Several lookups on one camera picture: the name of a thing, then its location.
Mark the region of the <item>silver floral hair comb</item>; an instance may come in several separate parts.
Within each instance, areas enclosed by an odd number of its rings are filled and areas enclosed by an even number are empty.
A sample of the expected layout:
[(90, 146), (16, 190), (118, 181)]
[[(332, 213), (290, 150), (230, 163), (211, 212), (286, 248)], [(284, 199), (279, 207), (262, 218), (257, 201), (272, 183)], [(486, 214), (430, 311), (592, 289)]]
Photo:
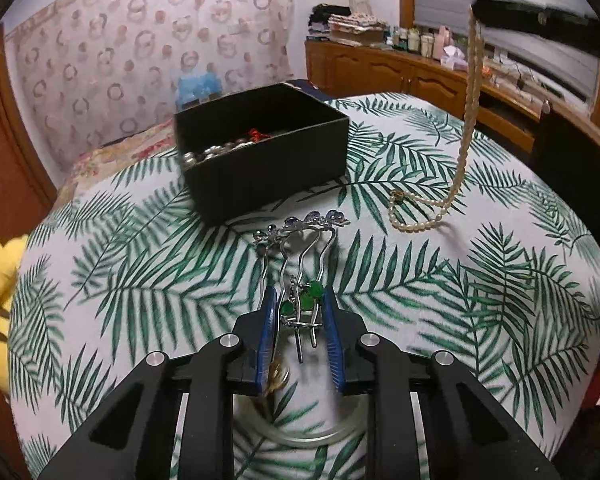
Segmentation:
[(299, 361), (303, 360), (303, 337), (308, 336), (315, 347), (317, 330), (283, 326), (280, 304), (293, 278), (300, 283), (317, 280), (326, 287), (327, 253), (335, 244), (339, 230), (349, 224), (346, 215), (339, 210), (314, 210), (301, 218), (290, 216), (279, 226), (270, 224), (253, 233), (254, 246), (262, 260), (260, 285), (263, 289), (271, 287), (275, 292), (274, 334), (278, 335), (282, 330), (292, 333)]

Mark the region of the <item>bottles on sideboard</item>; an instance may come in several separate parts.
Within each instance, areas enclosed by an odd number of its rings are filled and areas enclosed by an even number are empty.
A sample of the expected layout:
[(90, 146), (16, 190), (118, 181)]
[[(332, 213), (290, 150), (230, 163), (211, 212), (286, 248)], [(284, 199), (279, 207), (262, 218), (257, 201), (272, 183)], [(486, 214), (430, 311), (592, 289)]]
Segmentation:
[(418, 26), (394, 26), (388, 32), (386, 44), (396, 50), (417, 53), (424, 58), (438, 61), (446, 55), (446, 48), (455, 46), (451, 29), (445, 26), (438, 30)]

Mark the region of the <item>palm leaf print bedspread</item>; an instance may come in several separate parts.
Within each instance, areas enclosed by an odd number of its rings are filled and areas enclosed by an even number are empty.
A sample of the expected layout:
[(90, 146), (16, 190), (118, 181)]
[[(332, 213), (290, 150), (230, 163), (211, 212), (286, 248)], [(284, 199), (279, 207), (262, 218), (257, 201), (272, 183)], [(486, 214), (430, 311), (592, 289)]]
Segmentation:
[(76, 193), (31, 233), (8, 334), (10, 405), (39, 474), (147, 353), (182, 356), (301, 273), (421, 356), (452, 352), (553, 456), (600, 355), (600, 246), (546, 183), (482, 133), (442, 226), (403, 234), (389, 194), (434, 200), (460, 121), (412, 96), (340, 99), (344, 178), (220, 226), (194, 213), (174, 150)]

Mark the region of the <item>blue plush toy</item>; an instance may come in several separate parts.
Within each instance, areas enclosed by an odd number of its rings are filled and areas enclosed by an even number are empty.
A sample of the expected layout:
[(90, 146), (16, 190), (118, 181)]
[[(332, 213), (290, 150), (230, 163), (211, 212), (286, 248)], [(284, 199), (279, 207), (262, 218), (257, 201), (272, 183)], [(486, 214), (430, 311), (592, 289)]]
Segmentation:
[(202, 102), (217, 99), (222, 96), (223, 89), (220, 78), (215, 73), (205, 73), (200, 76), (181, 77), (178, 80), (178, 99), (176, 109), (179, 112), (188, 110)]

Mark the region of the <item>stack of folded clothes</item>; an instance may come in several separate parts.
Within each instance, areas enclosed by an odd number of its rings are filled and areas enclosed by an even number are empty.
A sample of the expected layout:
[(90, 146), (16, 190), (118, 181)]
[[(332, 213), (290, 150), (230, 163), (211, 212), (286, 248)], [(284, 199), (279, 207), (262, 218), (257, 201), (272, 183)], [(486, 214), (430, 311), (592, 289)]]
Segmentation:
[(380, 44), (389, 26), (376, 16), (352, 12), (348, 6), (321, 3), (311, 11), (307, 40), (345, 44)]

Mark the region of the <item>brown louvered wardrobe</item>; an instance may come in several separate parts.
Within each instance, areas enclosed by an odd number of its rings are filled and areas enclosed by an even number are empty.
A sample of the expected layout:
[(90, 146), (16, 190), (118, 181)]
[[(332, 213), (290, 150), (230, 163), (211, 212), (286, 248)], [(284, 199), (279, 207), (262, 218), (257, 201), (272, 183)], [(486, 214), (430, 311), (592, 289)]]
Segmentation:
[[(0, 26), (0, 241), (30, 232), (55, 200), (47, 177), (18, 113), (6, 65)], [(0, 479), (30, 477), (12, 411), (0, 390)]]

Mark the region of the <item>floral quilt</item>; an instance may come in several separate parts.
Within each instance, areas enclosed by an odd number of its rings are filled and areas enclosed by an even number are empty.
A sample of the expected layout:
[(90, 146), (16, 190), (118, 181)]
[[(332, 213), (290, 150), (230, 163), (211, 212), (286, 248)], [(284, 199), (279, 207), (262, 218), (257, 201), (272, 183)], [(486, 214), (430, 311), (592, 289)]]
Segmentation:
[(52, 209), (68, 204), (117, 172), (173, 148), (173, 136), (173, 120), (169, 119), (134, 136), (82, 155), (71, 167), (67, 179), (58, 190)]

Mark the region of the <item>circle patterned curtain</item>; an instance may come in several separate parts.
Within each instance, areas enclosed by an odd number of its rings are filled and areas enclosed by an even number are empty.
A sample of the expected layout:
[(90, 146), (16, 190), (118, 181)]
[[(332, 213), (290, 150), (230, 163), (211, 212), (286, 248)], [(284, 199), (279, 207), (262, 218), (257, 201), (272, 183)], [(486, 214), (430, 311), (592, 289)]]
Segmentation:
[(291, 75), (294, 0), (55, 0), (8, 34), (16, 79), (50, 157), (83, 154), (165, 122), (178, 83), (225, 93)]

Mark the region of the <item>pink tissue box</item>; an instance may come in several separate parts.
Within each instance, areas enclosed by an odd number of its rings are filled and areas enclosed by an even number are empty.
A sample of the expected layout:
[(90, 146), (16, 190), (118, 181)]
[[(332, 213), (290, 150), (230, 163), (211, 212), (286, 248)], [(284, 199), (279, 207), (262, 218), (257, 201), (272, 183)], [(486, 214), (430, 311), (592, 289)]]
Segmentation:
[(465, 53), (455, 46), (445, 46), (442, 49), (440, 64), (447, 70), (468, 72), (468, 62), (465, 58)]

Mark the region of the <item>wooden sideboard cabinet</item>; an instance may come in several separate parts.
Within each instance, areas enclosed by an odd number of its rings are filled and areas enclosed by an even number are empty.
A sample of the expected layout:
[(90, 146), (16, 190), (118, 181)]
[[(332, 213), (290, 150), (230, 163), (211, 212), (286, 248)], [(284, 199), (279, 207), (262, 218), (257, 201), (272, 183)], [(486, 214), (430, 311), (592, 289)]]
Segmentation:
[[(306, 73), (318, 90), (335, 98), (405, 93), (458, 119), (464, 117), (467, 76), (414, 54), (308, 39)], [(531, 156), (534, 141), (545, 128), (561, 141), (573, 130), (578, 140), (588, 139), (600, 147), (600, 128), (565, 101), (542, 92), (538, 100), (526, 103), (514, 90), (489, 79), (483, 81), (477, 125), (523, 158)]]

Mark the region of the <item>green stone silver brooch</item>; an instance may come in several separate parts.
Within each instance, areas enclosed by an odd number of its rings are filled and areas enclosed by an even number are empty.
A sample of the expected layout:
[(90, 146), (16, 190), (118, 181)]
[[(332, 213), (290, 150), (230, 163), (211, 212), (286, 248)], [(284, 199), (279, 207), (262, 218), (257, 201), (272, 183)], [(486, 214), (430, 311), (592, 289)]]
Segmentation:
[(280, 322), (289, 328), (317, 330), (321, 324), (321, 301), (325, 287), (317, 280), (300, 283), (293, 278), (280, 304)]

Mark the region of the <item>black open jewelry box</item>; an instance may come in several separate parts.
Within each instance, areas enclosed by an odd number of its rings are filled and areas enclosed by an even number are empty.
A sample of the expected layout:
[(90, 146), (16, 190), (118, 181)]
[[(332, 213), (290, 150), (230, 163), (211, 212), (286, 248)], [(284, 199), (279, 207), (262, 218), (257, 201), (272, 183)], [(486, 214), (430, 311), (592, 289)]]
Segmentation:
[(283, 82), (176, 113), (194, 211), (217, 226), (343, 177), (349, 126), (348, 115)]

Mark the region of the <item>small gold brooch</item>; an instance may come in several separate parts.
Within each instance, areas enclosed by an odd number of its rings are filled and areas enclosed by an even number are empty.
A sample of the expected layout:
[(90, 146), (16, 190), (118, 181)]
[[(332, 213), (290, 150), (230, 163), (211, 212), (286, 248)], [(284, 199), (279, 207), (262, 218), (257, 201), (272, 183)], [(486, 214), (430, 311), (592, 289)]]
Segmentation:
[(268, 396), (277, 390), (283, 389), (287, 385), (288, 380), (288, 366), (282, 360), (275, 359), (268, 369), (268, 381), (266, 382), (264, 395)]

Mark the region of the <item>pale green jade bangle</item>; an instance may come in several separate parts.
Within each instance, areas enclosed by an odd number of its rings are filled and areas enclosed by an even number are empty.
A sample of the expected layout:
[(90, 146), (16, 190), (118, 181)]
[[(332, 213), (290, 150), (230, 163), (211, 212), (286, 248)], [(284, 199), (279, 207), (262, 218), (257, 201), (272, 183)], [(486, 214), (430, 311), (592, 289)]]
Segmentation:
[(294, 405), (293, 396), (288, 390), (269, 413), (268, 404), (260, 400), (234, 396), (235, 422), (265, 440), (296, 450), (338, 444), (365, 431), (367, 401), (362, 396), (343, 401), (335, 416), (322, 414), (317, 401)]

